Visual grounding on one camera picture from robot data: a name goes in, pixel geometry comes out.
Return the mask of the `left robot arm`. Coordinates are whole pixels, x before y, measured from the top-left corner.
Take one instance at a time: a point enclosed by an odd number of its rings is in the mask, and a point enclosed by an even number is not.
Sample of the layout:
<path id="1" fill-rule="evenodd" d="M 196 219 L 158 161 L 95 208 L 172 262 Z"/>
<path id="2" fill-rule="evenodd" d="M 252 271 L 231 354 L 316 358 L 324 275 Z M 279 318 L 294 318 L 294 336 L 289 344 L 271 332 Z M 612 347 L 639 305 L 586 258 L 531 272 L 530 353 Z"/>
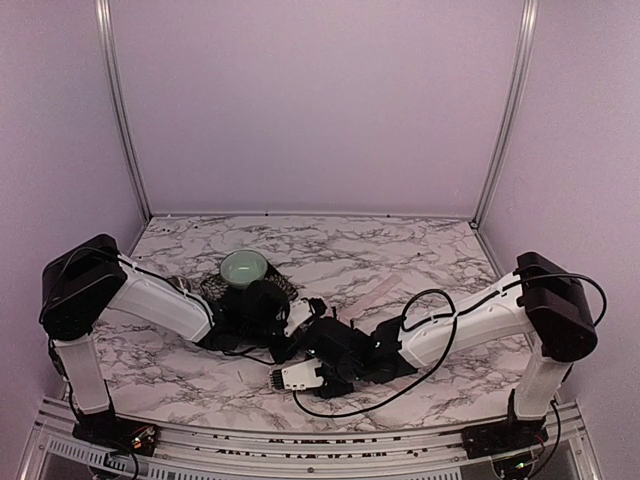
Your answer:
<path id="1" fill-rule="evenodd" d="M 268 348 L 274 362 L 282 363 L 312 311 L 308 301 L 290 299 L 269 280 L 256 280 L 222 302 L 209 301 L 137 266 L 120 253 L 114 238 L 97 235 L 48 263 L 42 273 L 39 323 L 83 425 L 117 421 L 92 338 L 104 314 L 149 322 L 225 356 Z"/>

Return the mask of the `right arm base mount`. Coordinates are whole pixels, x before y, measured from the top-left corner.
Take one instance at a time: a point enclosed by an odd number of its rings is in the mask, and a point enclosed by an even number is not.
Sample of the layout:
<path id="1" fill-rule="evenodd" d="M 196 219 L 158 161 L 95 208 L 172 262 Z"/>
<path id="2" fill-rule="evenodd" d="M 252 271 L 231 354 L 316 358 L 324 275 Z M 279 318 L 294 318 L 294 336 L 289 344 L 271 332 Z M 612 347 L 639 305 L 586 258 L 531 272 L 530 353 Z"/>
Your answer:
<path id="1" fill-rule="evenodd" d="M 461 439 L 467 457 L 477 459 L 535 446 L 546 442 L 549 435 L 543 420 L 504 419 L 465 427 Z"/>

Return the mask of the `pink and black umbrella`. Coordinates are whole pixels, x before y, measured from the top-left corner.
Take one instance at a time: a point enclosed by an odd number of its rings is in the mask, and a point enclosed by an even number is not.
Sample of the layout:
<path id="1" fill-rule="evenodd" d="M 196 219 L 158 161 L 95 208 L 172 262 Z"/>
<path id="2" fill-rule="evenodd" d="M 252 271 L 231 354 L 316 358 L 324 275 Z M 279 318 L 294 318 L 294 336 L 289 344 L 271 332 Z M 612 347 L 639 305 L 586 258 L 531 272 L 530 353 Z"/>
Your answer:
<path id="1" fill-rule="evenodd" d="M 340 318 L 342 320 L 345 320 L 346 322 L 356 319 L 359 315 L 364 313 L 367 308 L 371 307 L 376 301 L 384 297 L 390 290 L 392 290 L 401 281 L 402 279 L 399 275 L 397 274 L 391 275 L 390 277 L 382 281 L 378 286 L 376 286 L 369 293 L 362 296 L 354 304 L 343 309 L 340 312 Z"/>

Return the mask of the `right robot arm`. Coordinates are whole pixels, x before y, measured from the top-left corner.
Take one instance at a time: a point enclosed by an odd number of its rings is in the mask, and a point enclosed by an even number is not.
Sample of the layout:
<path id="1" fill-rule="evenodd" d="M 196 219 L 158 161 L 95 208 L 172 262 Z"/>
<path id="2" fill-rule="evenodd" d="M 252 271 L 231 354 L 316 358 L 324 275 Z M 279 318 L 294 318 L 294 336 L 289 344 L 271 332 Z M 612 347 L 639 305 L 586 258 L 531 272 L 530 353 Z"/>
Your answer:
<path id="1" fill-rule="evenodd" d="M 571 366 L 589 356 L 598 344 L 597 328 L 608 301 L 603 299 L 600 312 L 592 313 L 587 285 L 602 289 L 588 276 L 568 272 L 536 252 L 527 252 L 518 256 L 513 272 L 460 301 L 441 289 L 415 294 L 400 315 L 378 324 L 370 334 L 333 317 L 316 320 L 307 329 L 302 347 L 320 363 L 314 373 L 322 380 L 322 398 L 345 395 L 356 382 L 385 384 L 419 376 L 372 405 L 378 410 L 433 376 L 452 353 L 532 334 L 534 347 L 510 396 L 508 411 L 519 422 L 539 422 Z M 412 306 L 433 294 L 443 297 L 446 306 L 409 322 Z"/>

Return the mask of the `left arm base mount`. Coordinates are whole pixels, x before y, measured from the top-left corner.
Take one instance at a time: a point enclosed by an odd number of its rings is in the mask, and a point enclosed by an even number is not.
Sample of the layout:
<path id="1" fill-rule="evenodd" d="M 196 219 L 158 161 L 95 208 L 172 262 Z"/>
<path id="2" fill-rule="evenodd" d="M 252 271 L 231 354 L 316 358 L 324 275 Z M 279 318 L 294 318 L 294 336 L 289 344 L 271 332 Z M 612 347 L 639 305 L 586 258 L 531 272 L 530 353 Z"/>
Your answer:
<path id="1" fill-rule="evenodd" d="M 72 431 L 76 439 L 146 457 L 154 454 L 159 433 L 155 424 L 107 413 L 82 417 Z"/>

